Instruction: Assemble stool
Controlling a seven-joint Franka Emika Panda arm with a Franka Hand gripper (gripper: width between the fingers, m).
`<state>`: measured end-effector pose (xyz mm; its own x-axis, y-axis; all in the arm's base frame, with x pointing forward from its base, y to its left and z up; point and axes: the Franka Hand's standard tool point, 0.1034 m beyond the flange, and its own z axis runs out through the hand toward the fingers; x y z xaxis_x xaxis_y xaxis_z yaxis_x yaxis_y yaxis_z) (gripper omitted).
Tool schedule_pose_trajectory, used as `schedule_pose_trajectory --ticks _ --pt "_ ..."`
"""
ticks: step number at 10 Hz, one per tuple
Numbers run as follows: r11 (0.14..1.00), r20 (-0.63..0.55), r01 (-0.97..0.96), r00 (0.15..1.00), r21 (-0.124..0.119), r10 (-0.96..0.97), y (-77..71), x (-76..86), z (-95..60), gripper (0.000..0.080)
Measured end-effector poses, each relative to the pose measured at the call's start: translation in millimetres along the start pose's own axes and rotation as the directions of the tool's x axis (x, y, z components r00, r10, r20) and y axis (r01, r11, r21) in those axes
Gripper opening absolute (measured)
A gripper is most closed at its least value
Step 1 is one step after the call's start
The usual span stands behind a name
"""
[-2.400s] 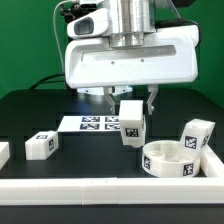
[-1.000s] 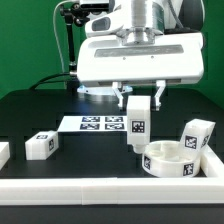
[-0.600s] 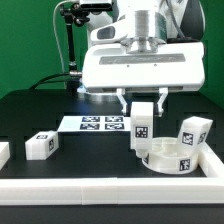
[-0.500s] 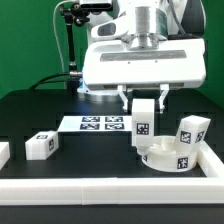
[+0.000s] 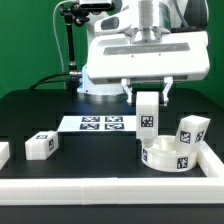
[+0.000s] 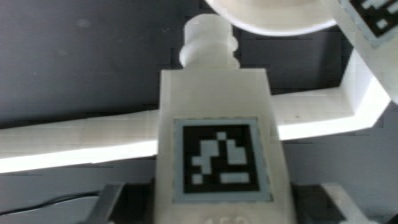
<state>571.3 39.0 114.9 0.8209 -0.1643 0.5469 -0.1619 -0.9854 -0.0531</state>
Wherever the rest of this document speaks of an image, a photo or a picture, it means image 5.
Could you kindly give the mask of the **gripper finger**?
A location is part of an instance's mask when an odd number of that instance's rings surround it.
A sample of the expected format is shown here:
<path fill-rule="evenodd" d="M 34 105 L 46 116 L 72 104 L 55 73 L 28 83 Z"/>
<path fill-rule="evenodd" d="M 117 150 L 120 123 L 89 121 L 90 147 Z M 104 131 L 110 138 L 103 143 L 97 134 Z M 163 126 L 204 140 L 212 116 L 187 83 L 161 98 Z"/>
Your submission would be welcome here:
<path fill-rule="evenodd" d="M 167 105 L 169 102 L 168 93 L 173 85 L 173 78 L 172 77 L 165 77 L 163 80 L 164 89 L 161 93 L 161 104 Z"/>
<path fill-rule="evenodd" d="M 127 95 L 127 103 L 129 105 L 134 106 L 135 105 L 135 98 L 134 98 L 133 90 L 132 90 L 132 87 L 131 87 L 131 81 L 129 79 L 122 79 L 121 80 L 121 85 L 122 85 L 122 88 L 123 88 L 124 92 Z"/>

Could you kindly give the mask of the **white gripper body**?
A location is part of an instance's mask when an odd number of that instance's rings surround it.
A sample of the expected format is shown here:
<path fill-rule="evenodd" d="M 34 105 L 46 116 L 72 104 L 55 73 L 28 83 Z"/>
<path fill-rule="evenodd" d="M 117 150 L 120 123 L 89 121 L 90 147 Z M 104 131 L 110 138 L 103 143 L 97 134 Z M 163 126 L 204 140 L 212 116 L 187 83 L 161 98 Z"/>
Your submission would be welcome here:
<path fill-rule="evenodd" d="M 96 37 L 88 51 L 86 71 L 96 83 L 202 80 L 210 69 L 206 31 L 172 33 L 160 43 L 132 44 L 125 34 Z"/>

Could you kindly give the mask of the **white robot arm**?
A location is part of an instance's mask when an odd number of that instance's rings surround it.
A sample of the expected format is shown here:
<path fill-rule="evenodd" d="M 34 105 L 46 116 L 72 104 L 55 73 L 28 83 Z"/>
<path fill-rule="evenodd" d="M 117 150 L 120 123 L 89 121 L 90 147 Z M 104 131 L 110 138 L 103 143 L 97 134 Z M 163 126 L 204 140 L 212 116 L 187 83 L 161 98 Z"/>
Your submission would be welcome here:
<path fill-rule="evenodd" d="M 133 83 L 202 80 L 210 63 L 207 0 L 81 0 L 91 35 L 84 94 L 132 98 Z"/>

